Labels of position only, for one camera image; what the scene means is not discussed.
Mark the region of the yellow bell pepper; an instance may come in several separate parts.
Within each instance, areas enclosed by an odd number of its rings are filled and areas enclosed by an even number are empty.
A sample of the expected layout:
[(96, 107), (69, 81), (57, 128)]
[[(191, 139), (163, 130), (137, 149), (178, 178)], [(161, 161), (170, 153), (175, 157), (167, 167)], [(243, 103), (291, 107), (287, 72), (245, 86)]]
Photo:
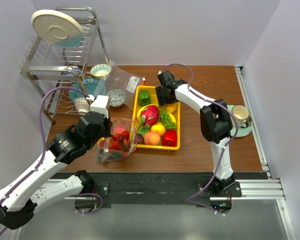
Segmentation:
[(100, 149), (104, 149), (107, 146), (107, 140), (105, 138), (101, 138), (98, 142), (97, 145)]

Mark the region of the pink peach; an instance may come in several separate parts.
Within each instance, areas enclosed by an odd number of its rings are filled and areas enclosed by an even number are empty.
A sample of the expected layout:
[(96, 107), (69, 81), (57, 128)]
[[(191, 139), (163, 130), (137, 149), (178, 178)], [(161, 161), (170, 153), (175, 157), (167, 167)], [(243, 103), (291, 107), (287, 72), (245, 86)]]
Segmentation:
[(127, 130), (127, 126), (126, 125), (124, 125), (124, 124), (116, 124), (112, 128), (112, 133), (113, 134), (122, 134), (126, 130)]

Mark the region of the orange zip top bag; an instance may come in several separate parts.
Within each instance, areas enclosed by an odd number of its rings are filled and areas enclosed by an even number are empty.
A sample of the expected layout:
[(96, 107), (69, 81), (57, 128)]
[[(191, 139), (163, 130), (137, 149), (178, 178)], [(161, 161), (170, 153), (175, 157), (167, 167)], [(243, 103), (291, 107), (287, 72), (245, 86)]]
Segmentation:
[(137, 148), (137, 121), (113, 117), (111, 122), (110, 137), (97, 142), (95, 160), (99, 163), (122, 161)]

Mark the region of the yellow lemon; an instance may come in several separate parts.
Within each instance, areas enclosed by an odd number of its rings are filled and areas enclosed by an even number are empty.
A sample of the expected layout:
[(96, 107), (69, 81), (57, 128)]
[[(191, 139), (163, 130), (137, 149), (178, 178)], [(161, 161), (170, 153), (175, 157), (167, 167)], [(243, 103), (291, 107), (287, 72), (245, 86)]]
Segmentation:
[(175, 103), (170, 103), (165, 106), (165, 109), (171, 114), (173, 114), (176, 111), (176, 108), (177, 107)]

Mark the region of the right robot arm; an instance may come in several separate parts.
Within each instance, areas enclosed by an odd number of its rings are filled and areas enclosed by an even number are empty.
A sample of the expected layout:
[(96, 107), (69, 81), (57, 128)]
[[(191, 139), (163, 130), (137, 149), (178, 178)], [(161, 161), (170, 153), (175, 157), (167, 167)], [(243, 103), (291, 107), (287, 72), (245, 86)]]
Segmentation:
[(160, 71), (157, 78), (160, 86), (155, 92), (160, 106), (182, 102), (199, 114), (201, 134), (210, 144), (213, 159), (213, 174), (207, 186), (212, 186), (217, 196), (225, 196), (235, 183), (229, 150), (233, 123), (226, 102), (203, 95), (185, 80), (176, 80), (168, 70)]

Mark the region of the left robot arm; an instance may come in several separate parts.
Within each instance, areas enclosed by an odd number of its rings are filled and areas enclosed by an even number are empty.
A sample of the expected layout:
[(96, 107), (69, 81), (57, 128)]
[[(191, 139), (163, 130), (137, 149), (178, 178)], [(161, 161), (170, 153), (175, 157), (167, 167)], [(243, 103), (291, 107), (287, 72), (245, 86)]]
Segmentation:
[(27, 224), (35, 214), (70, 196), (91, 196), (94, 180), (85, 170), (42, 188), (54, 174), (91, 150), (101, 138), (111, 136), (108, 113), (90, 111), (64, 132), (55, 136), (42, 155), (15, 181), (0, 190), (0, 224), (15, 230)]

